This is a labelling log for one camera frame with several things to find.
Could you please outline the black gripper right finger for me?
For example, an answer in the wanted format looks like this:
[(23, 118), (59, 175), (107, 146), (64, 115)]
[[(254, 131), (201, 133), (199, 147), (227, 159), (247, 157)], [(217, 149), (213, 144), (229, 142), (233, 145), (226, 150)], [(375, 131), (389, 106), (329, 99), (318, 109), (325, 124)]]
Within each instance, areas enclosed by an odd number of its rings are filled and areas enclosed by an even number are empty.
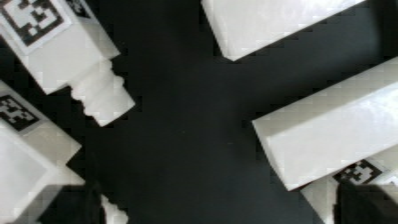
[(377, 185), (339, 183), (336, 224), (398, 224), (398, 203)]

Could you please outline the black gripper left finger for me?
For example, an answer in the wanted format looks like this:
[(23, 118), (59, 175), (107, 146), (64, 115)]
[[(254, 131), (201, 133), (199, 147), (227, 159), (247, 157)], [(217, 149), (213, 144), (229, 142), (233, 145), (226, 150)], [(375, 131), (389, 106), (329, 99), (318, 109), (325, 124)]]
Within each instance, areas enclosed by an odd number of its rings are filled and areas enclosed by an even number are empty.
[(37, 218), (39, 224), (107, 224), (96, 184), (66, 185)]

